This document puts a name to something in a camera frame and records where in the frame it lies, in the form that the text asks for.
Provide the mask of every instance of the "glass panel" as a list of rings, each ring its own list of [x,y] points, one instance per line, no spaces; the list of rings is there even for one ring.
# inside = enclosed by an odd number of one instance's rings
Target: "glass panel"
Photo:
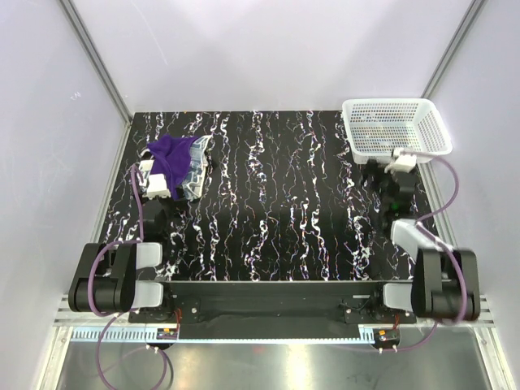
[[[402,345],[423,337],[402,328]],[[103,367],[140,348],[102,345]],[[424,346],[402,353],[362,353],[369,346],[300,344],[177,344],[166,352],[175,368],[175,389],[490,389],[475,334],[469,328],[441,328]],[[104,388],[94,360],[95,343],[71,342],[58,388]],[[159,356],[140,351],[106,373],[121,389],[152,388],[161,376]],[[161,388],[170,388],[168,372]]]

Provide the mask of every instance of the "purple cloth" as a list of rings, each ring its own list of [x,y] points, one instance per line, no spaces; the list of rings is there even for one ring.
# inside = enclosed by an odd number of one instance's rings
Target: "purple cloth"
[[[148,144],[150,153],[155,157],[151,175],[164,174],[171,197],[177,199],[176,187],[188,174],[192,158],[189,148],[198,136],[174,138],[169,134]]]

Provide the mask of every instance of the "purple cable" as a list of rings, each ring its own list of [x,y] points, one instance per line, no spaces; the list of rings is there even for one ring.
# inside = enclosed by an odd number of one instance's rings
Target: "purple cable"
[[[139,237],[141,238],[142,242],[145,240],[145,229],[143,227],[143,205],[141,204],[141,199],[139,198],[139,191],[137,191],[136,171],[139,172],[139,177],[141,180],[143,180],[141,171],[136,168],[136,164],[133,164],[130,168],[130,176],[132,177],[133,196],[136,198],[137,210],[139,211]]]
[[[132,165],[131,168],[130,168],[130,176],[132,178],[133,196],[136,198],[137,209],[139,210],[139,237],[140,237],[140,240],[127,240],[127,241],[114,241],[114,242],[111,242],[110,244],[107,244],[101,251],[99,251],[99,253],[97,254],[97,257],[94,259],[94,263],[92,264],[92,268],[90,269],[89,282],[87,283],[87,298],[89,299],[89,307],[90,307],[90,309],[92,310],[92,312],[94,314],[96,314],[99,317],[106,317],[107,315],[109,315],[107,313],[100,312],[96,308],[96,304],[94,302],[94,297],[93,297],[93,282],[94,282],[94,277],[96,275],[96,270],[98,268],[99,262],[103,259],[103,256],[105,255],[105,253],[109,249],[115,247],[116,245],[121,245],[121,244],[140,244],[145,239],[145,232],[144,232],[144,227],[143,227],[143,224],[144,224],[143,223],[143,207],[142,207],[142,204],[141,204],[141,199],[139,198],[139,191],[137,190],[136,171],[139,172],[139,176],[142,179],[141,172],[136,168],[135,165]],[[97,369],[97,373],[99,374],[99,378],[101,378],[101,381],[105,384],[105,386],[107,388],[111,389],[111,390],[117,390],[117,389],[114,388],[108,382],[108,380],[106,380],[106,377],[103,374],[103,370],[101,368],[101,363],[99,362],[99,349],[101,347],[101,342],[102,342],[103,337],[105,336],[106,331],[108,330],[110,325],[116,319],[117,319],[117,317],[114,317],[113,319],[111,319],[108,322],[108,324],[103,328],[103,330],[101,332],[101,335],[99,335],[99,339],[97,340],[97,344],[96,344],[96,369]],[[155,384],[155,386],[152,387],[151,390],[156,390],[163,383],[164,378],[166,377],[167,362],[168,362],[169,359],[168,359],[168,356],[161,349],[158,349],[158,351],[160,352],[160,354],[162,356],[162,361],[164,363],[164,368],[162,370],[161,378],[159,379],[157,384]]]
[[[107,251],[109,251],[110,249],[114,248],[116,245],[139,244],[139,243],[143,242],[143,240],[145,239],[145,229],[143,228],[143,224],[144,224],[143,223],[143,206],[142,206],[141,200],[139,198],[139,191],[137,190],[136,171],[139,172],[139,176],[142,179],[141,171],[139,171],[136,168],[136,165],[134,164],[130,168],[130,176],[132,178],[133,196],[136,198],[137,209],[139,210],[139,237],[141,238],[141,240],[111,242],[110,244],[107,244],[103,249],[101,249],[101,251],[97,254],[97,257],[94,259],[94,263],[92,264],[92,268],[90,269],[89,282],[87,283],[87,298],[89,299],[90,309],[98,317],[106,317],[108,315],[107,313],[102,313],[101,311],[99,311],[94,302],[94,294],[93,294],[94,277],[96,276],[96,270],[98,268],[99,262],[103,259],[103,256],[105,256],[105,253]]]
[[[109,388],[110,390],[117,390],[117,389],[108,382],[108,380],[105,377],[105,374],[103,373],[103,369],[101,368],[101,363],[99,362],[99,350],[101,348],[101,342],[103,340],[103,337],[105,337],[106,331],[112,325],[112,323],[114,323],[114,321],[116,319],[117,319],[117,317],[114,317],[113,319],[111,319],[108,322],[108,324],[103,328],[101,334],[99,335],[99,338],[97,339],[97,343],[96,343],[96,369],[97,369],[97,373],[99,374],[99,378],[101,379],[103,384],[107,388]],[[162,358],[162,363],[163,363],[162,374],[161,374],[161,378],[159,378],[159,381],[151,388],[151,390],[157,390],[159,388],[159,386],[161,386],[161,384],[164,381],[164,378],[166,377],[166,371],[167,371],[167,366],[168,366],[167,365],[168,356],[161,349],[157,349],[157,351],[160,353],[161,358]]]
[[[455,171],[455,168],[453,168],[452,164],[450,164],[448,162],[448,160],[446,160],[445,158],[440,157],[440,156],[435,156],[434,154],[429,154],[429,153],[424,153],[424,152],[415,152],[415,151],[409,151],[409,150],[405,150],[402,153],[403,154],[412,154],[412,155],[419,156],[419,157],[433,158],[433,159],[439,161],[440,163],[444,164],[449,169],[449,171],[453,175],[453,181],[455,182],[455,188],[453,189],[453,195],[451,198],[449,198],[449,201],[447,201],[446,204],[444,206],[440,207],[439,209],[432,211],[429,214],[425,214],[422,217],[419,217],[417,222],[422,222],[425,219],[428,219],[430,217],[433,217],[434,215],[442,213],[448,207],[450,207],[458,195],[458,187],[459,187],[458,175],[457,175],[457,172]]]

